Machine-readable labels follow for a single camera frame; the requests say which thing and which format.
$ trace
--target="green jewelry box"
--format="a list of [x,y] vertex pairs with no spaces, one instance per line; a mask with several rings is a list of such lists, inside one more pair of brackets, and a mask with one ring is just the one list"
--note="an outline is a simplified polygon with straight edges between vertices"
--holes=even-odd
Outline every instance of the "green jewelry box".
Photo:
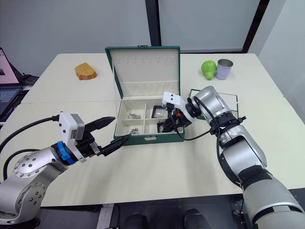
[[[157,124],[166,117],[152,118],[153,107],[162,105],[164,92],[180,94],[180,47],[141,45],[105,51],[120,93],[114,138],[136,128],[126,146],[183,141],[175,132],[158,133]],[[184,128],[178,130],[184,137]]]

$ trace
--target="metal cup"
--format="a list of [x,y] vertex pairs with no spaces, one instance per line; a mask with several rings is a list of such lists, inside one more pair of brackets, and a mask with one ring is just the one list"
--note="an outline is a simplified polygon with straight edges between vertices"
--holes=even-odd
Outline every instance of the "metal cup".
[[225,80],[233,66],[233,62],[227,59],[220,59],[217,62],[216,77],[220,80]]

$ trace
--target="black cable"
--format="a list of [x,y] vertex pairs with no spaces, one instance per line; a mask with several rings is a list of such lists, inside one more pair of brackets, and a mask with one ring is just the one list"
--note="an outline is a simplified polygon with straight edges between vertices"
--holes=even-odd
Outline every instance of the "black cable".
[[12,155],[9,156],[8,159],[6,159],[4,166],[3,166],[3,178],[6,180],[8,178],[8,166],[10,161],[13,159],[13,157],[17,156],[18,154],[24,153],[24,152],[33,152],[33,151],[38,151],[39,149],[22,149],[17,151],[16,153],[13,153]]
[[212,112],[204,105],[204,103],[196,96],[193,97],[194,101],[198,104],[198,105],[201,105],[206,111],[207,113],[209,113],[209,115],[211,116],[212,120],[214,121],[214,123],[216,124],[216,127],[217,127],[217,131],[216,131],[216,136],[217,136],[217,140],[216,140],[216,151],[217,151],[217,159],[218,159],[218,162],[220,164],[220,167],[221,169],[223,170],[224,174],[226,175],[226,177],[233,183],[235,184],[236,186],[240,187],[240,184],[231,179],[228,174],[226,173],[225,169],[224,169],[224,166],[223,166],[223,163],[221,161],[221,158],[220,158],[220,153],[219,153],[219,138],[220,138],[220,127],[218,125],[218,122],[216,121],[214,115],[212,114]]
[[[168,111],[168,114],[169,114],[169,116],[170,116],[170,118],[171,118],[172,123],[175,125],[175,121],[174,121],[174,119],[173,119],[172,112]],[[182,140],[184,140],[184,141],[193,141],[193,140],[195,140],[195,139],[197,139],[197,138],[199,138],[199,137],[202,137],[202,136],[204,136],[204,135],[210,133],[210,130],[208,130],[207,132],[204,132],[203,134],[198,135],[198,136],[196,136],[196,137],[193,137],[193,138],[184,138],[184,137],[181,136],[181,134],[179,133],[179,131],[178,131],[178,129],[177,129],[176,127],[174,127],[174,130],[175,130],[175,132],[177,133],[177,135],[178,135]]]
[[57,121],[58,122],[59,120],[59,115],[57,116],[52,116],[50,118],[44,118],[44,119],[41,119],[41,120],[38,120],[36,122],[33,122],[33,123],[30,123],[22,128],[20,128],[19,130],[16,130],[14,133],[12,133],[10,136],[8,136],[0,145],[0,154],[3,150],[3,148],[5,147],[5,145],[16,135],[20,134],[22,131],[26,130],[26,129],[29,129],[35,125],[38,125],[40,123],[44,123],[44,122],[47,122],[47,121]]

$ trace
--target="laptop screen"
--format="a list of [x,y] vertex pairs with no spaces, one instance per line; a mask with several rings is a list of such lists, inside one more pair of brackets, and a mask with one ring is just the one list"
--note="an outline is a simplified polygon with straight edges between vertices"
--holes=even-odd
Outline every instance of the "laptop screen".
[[4,52],[0,49],[0,84],[19,83]]

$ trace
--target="blue ring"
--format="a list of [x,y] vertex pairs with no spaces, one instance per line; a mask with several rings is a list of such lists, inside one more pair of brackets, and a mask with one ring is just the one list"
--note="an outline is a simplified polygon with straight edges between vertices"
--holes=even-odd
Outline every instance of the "blue ring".
[[66,162],[68,162],[69,165],[73,165],[75,162],[72,160],[70,155],[67,153],[67,151],[63,147],[62,141],[58,142],[57,146],[58,146],[59,152],[61,153],[62,160],[65,160]]

